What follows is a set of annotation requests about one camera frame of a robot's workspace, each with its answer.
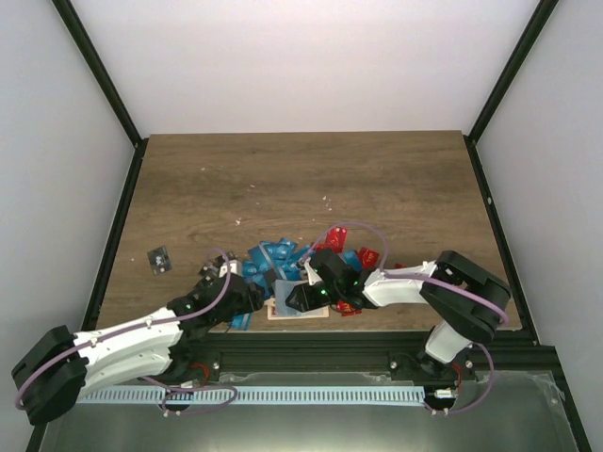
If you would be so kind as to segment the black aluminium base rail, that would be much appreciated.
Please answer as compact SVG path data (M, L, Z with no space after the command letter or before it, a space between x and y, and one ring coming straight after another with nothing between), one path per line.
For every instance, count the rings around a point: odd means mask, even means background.
M425 331L209 333L171 350L173 362L156 378L168 384L231 373L384 372L395 379L438 381L466 369L464 349L451 364L424 351Z

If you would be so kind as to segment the red VIP card top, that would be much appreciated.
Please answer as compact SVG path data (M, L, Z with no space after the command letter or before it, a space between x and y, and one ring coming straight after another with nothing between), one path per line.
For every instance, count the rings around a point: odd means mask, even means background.
M325 236L324 247L335 252L342 252L348 237L348 229L342 226L333 227Z

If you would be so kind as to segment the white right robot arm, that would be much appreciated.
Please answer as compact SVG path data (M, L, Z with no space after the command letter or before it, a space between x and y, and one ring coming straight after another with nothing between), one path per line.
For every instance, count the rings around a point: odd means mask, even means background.
M277 299L299 313L344 301L356 310L398 304L427 304L441 317L417 353L421 373L441 379L460 352L494 339L506 325L510 286L462 254L446 250L419 266L356 269L332 250L320 250L304 262L306 280L285 289L277 282Z

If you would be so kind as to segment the black frame post right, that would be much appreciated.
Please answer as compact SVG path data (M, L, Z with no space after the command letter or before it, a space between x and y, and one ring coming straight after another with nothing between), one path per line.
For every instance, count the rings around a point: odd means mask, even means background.
M469 134L464 137L470 145L476 146L480 141L558 4L559 0L540 0L537 3Z

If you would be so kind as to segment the lone black VIP card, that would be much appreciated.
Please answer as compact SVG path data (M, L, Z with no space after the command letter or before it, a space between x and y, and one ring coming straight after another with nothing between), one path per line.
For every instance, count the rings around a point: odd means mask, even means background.
M171 258L165 246L149 250L147 252L147 258L155 276L172 270Z

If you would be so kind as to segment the blue VIP card centre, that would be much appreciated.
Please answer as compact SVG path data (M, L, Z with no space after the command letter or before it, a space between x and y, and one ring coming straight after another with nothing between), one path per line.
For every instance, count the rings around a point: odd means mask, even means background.
M257 246L249 249L249 256L258 272L268 271L285 263L286 259L279 259L275 255L277 243L262 241Z

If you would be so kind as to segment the blue striped card front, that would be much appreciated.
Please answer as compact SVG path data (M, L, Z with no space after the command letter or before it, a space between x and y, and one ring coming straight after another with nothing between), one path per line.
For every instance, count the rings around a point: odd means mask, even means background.
M246 331L251 324L252 314L236 315L230 322L230 327L239 330Z

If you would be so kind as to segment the black frame post left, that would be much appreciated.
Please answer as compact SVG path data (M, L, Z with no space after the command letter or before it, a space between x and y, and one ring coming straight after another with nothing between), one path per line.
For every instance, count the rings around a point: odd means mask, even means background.
M128 137L128 140L135 148L139 148L144 139L139 133L137 126L134 124L131 115L122 100L122 96L118 92L103 60L97 52L73 2L69 0L52 0L51 3L72 37L81 56L88 65L93 78L101 92L103 92L116 119Z

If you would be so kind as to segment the red card by holder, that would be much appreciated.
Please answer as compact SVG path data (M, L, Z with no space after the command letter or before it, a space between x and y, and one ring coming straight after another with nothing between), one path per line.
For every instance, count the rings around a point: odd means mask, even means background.
M334 306L334 309L342 316L359 315L362 313L361 309L354 308L343 300L338 301Z

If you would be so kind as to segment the blue card top with chip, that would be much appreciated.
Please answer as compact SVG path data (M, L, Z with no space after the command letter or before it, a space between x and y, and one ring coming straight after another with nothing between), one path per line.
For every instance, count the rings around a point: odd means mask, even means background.
M276 245L275 255L279 259L288 259L294 253L297 246L296 242L282 237Z

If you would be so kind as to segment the black frame post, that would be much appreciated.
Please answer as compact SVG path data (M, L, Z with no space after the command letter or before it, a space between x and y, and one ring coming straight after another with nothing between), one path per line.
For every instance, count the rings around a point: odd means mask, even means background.
M476 146L480 141L558 4L559 0L540 0L537 3L469 134L464 137L470 145Z
M131 115L122 100L122 96L118 92L103 60L97 52L73 2L69 0L52 0L51 3L72 37L81 56L88 65L93 78L101 92L103 92L116 119L128 137L128 140L135 148L139 148L144 139L139 133L137 126L134 124Z

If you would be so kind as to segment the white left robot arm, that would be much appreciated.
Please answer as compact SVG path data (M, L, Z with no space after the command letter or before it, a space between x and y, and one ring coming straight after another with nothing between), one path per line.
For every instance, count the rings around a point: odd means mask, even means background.
M33 426L68 412L95 391L131 379L184 379L193 346L214 327L260 310L265 289L230 273L200 282L141 318L97 331L49 330L13 367L16 409Z

